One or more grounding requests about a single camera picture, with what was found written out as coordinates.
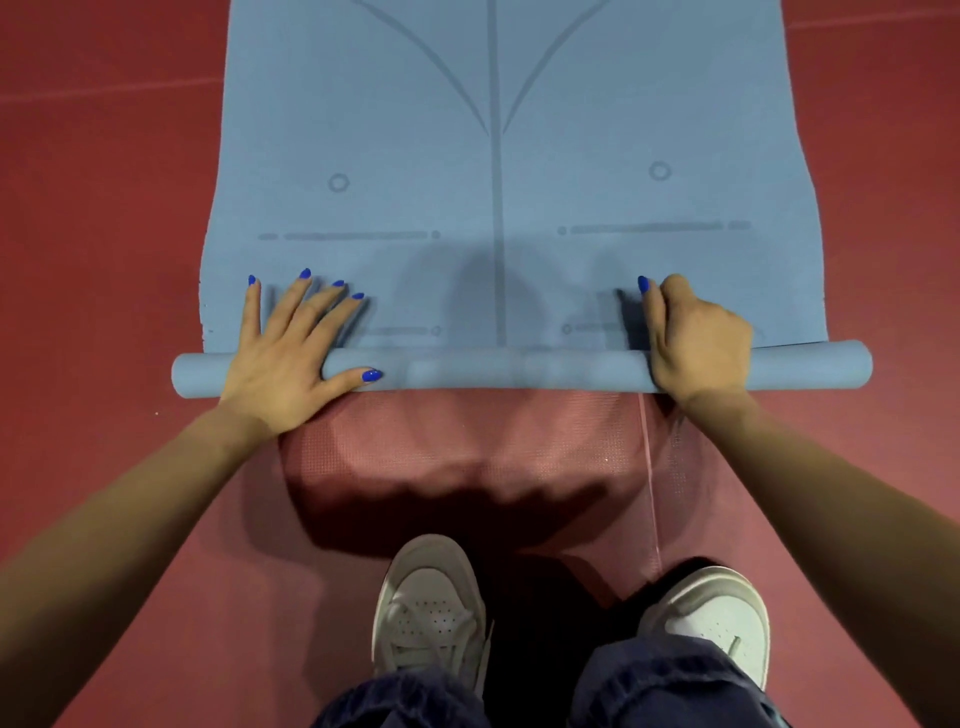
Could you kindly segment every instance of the alignment line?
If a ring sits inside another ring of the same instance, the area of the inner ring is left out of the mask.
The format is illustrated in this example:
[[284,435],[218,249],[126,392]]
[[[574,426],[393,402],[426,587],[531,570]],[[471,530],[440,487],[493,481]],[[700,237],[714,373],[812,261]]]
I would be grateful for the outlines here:
[[500,126],[500,62],[496,37],[496,0],[487,0],[487,54],[490,73],[490,157],[493,196],[493,311],[496,345],[507,346],[506,274],[504,272],[503,164]]

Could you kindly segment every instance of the white sneaker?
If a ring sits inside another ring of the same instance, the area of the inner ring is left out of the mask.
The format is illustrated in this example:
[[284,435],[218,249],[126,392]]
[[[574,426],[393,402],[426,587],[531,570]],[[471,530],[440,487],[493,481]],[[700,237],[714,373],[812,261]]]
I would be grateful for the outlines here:
[[371,650],[376,675],[437,665],[483,697],[487,608],[455,541],[419,536],[394,557],[376,603]]
[[640,620],[639,633],[665,630],[700,637],[722,649],[761,689],[770,665],[770,620],[747,578],[726,567],[690,574]]

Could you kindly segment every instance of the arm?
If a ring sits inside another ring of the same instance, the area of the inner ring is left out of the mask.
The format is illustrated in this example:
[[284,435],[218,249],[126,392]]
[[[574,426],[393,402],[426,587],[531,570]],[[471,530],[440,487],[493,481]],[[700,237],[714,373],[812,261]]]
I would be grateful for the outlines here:
[[49,726],[146,601],[206,507],[262,444],[366,380],[318,375],[359,301],[322,318],[343,288],[300,303],[298,279],[263,333],[260,284],[247,292],[220,403],[40,533],[0,571],[0,724]]
[[960,526],[765,413],[751,329],[649,281],[653,373],[719,448],[833,614],[924,725],[955,724]]

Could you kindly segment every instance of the jeans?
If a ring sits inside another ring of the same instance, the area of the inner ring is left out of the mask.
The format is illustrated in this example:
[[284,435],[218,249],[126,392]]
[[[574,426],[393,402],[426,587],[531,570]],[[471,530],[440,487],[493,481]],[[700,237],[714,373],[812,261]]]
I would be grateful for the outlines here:
[[[785,728],[766,694],[716,645],[660,634],[596,649],[570,728]],[[438,667],[383,675],[338,697],[313,728],[490,728],[483,703]]]

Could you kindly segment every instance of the right hand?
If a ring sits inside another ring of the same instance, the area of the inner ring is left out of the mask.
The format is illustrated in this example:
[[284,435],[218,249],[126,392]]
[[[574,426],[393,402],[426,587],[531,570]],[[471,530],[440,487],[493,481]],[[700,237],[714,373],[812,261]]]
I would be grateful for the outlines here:
[[712,391],[745,391],[753,328],[723,306],[701,301],[683,276],[645,279],[654,381],[684,409]]

